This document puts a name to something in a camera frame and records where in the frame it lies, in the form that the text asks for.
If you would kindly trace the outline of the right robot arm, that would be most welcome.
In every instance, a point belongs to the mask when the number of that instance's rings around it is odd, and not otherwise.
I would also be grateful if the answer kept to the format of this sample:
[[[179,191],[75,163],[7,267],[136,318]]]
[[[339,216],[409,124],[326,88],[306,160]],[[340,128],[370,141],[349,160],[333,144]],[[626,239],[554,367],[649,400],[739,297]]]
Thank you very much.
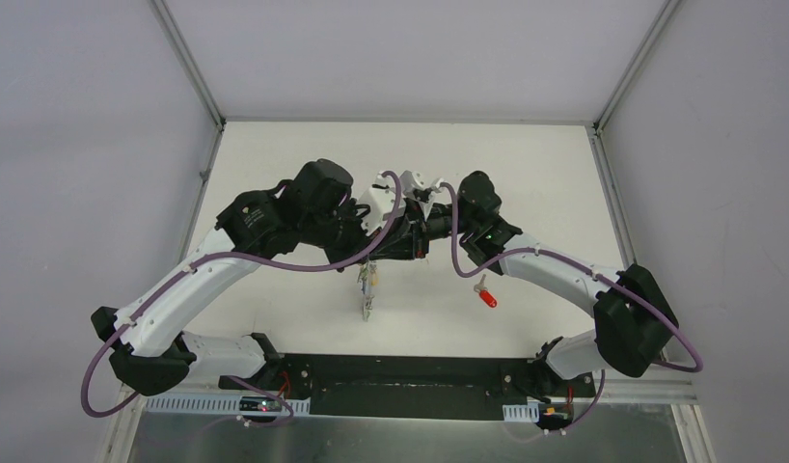
[[[554,250],[509,224],[502,200],[481,171],[453,188],[442,179],[424,182],[406,171],[398,179],[378,177],[361,196],[361,227],[383,232],[374,260],[422,259],[427,244],[451,238],[455,272],[472,278],[489,270],[546,289],[591,317],[593,329],[543,345],[531,360],[538,391],[557,395],[571,379],[613,369],[642,376],[660,362],[670,340],[681,340],[678,320],[652,273],[632,264],[614,269]]]

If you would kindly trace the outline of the keyring with keys bunch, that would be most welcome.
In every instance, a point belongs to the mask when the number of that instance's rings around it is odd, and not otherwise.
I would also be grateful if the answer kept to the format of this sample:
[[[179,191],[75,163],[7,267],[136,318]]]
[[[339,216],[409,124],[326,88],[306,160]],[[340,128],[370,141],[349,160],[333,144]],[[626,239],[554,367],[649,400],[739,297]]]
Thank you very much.
[[[378,282],[377,264],[366,260],[360,265],[357,282],[362,294],[362,320],[368,322],[373,311],[374,290]]]

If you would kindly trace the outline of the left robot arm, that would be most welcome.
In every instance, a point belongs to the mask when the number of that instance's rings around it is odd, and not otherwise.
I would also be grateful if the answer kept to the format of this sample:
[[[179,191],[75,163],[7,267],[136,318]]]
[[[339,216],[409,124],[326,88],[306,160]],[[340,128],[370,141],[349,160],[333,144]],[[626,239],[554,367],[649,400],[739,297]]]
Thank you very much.
[[[392,230],[403,205],[402,184],[380,173],[361,198],[353,179],[327,159],[306,163],[296,177],[243,192],[217,216],[198,246],[155,287],[120,308],[91,317],[103,345],[96,353],[136,394],[159,395],[193,377],[235,376],[272,388],[280,365],[253,337],[215,338],[187,331],[220,295],[262,267],[304,273],[284,261],[298,246],[321,249],[317,272],[369,260]]]

